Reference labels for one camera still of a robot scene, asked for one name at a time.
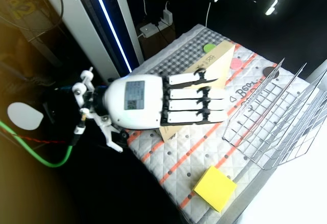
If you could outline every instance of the robotic arm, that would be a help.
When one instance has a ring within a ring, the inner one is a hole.
[[[217,123],[227,119],[223,89],[204,86],[218,77],[205,69],[194,73],[167,77],[155,75],[127,76],[115,80],[108,88],[94,88],[92,68],[83,71],[82,82],[73,86],[74,96],[82,113],[75,134],[85,130],[85,119],[94,119],[106,137],[107,146],[122,152],[111,139],[111,132],[127,139],[127,129],[155,129],[168,125]]]

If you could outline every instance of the wire rack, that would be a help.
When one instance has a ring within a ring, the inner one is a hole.
[[[317,86],[326,72],[298,96],[272,83],[282,62],[228,121],[223,139],[268,170],[308,152],[327,117],[327,92]]]

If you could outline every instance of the white quilted fabric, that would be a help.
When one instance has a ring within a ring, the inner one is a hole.
[[[155,69],[157,65],[168,58],[171,59],[172,55],[180,55],[179,49],[185,46],[192,48],[193,46],[189,42],[195,42],[193,44],[201,42],[198,39],[195,40],[200,34],[203,35],[204,39],[209,38],[205,36],[206,34],[210,35],[210,39],[216,41],[207,43],[218,44],[219,41],[226,39],[204,26],[197,25],[157,55],[145,61],[143,65],[133,71],[133,74],[151,73],[151,70]],[[203,51],[199,52],[199,56],[204,54]],[[234,58],[242,60],[243,69],[239,71],[229,70],[229,77],[232,80],[226,86],[226,91],[229,94],[227,111],[237,109],[240,103],[245,101],[245,99],[242,100],[242,95],[249,92],[250,87],[263,78],[263,69],[274,65],[273,62],[242,46],[237,48]],[[278,78],[274,79],[273,82],[284,87],[292,76],[292,73],[281,69]],[[289,92],[297,95],[307,85],[305,81],[297,78]],[[155,131],[148,130],[141,132],[133,141],[130,141],[130,148],[134,154],[158,179],[161,186],[167,191],[176,206],[181,208],[190,223],[217,223],[230,204],[237,199],[260,171],[260,167],[256,164],[250,164],[250,167],[247,166],[248,168],[243,170],[248,164],[248,159],[238,150],[233,151],[233,147],[221,139],[225,126],[226,123],[219,126],[215,124],[184,126],[167,143],[164,143]],[[212,210],[202,198],[192,193],[192,188],[211,165],[219,167],[219,170],[232,180],[237,178],[237,188],[222,213]]]

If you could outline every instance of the green cable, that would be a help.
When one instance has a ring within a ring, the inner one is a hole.
[[[48,161],[46,161],[43,158],[41,158],[40,155],[38,155],[31,147],[29,147],[26,144],[25,141],[23,141],[20,137],[16,136],[16,133],[10,127],[8,127],[6,124],[4,124],[1,120],[0,120],[0,127],[2,127],[3,129],[5,129],[11,135],[13,135],[13,137],[16,139],[16,141],[18,141],[19,144],[23,148],[25,148],[26,151],[28,151],[30,155],[32,155],[36,160],[38,160],[39,162],[43,163],[44,165],[46,165],[48,167],[56,168],[56,167],[62,166],[64,163],[67,162],[69,156],[71,155],[73,146],[68,146],[66,155],[65,155],[65,157],[63,158],[62,161],[60,161],[59,163],[56,163],[56,164],[49,163]]]

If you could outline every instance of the gray label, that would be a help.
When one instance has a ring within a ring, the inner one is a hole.
[[[125,87],[125,110],[144,109],[144,81],[127,82]]]

